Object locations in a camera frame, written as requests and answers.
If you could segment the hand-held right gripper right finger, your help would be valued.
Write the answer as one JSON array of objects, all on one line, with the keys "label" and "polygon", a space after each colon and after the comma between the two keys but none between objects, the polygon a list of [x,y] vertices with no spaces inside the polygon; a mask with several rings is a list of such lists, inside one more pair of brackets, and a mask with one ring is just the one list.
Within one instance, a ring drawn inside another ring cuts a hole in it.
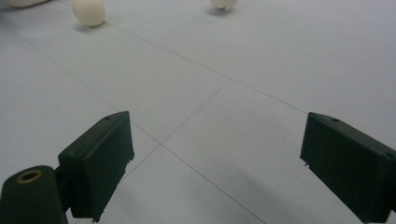
[{"label": "hand-held right gripper right finger", "polygon": [[340,119],[310,112],[300,158],[363,223],[396,212],[396,150]]}]

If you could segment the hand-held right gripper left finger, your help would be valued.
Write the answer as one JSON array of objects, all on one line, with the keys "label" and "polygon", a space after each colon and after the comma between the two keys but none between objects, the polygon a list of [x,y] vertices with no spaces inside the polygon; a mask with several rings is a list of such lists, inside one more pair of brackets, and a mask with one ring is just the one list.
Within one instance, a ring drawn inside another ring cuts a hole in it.
[{"label": "hand-held right gripper left finger", "polygon": [[63,150],[58,160],[62,173],[70,180],[72,215],[99,221],[133,159],[127,111],[100,119]]}]

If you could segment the white egg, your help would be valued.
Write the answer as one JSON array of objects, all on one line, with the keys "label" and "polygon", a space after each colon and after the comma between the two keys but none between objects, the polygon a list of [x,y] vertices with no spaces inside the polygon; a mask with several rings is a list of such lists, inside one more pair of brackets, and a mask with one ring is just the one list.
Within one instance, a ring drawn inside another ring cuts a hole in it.
[{"label": "white egg", "polygon": [[210,0],[212,7],[218,11],[230,11],[236,5],[237,0]]},{"label": "white egg", "polygon": [[103,0],[73,0],[72,10],[75,17],[89,27],[100,25],[106,16]]}]

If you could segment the white plastic bin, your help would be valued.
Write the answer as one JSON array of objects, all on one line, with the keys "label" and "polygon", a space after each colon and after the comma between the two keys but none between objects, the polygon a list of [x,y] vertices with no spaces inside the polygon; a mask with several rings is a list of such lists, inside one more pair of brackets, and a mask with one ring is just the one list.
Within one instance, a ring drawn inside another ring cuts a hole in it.
[{"label": "white plastic bin", "polygon": [[0,0],[0,1],[8,5],[9,7],[24,8],[24,7],[31,7],[41,4],[43,2],[46,2],[47,0]]}]

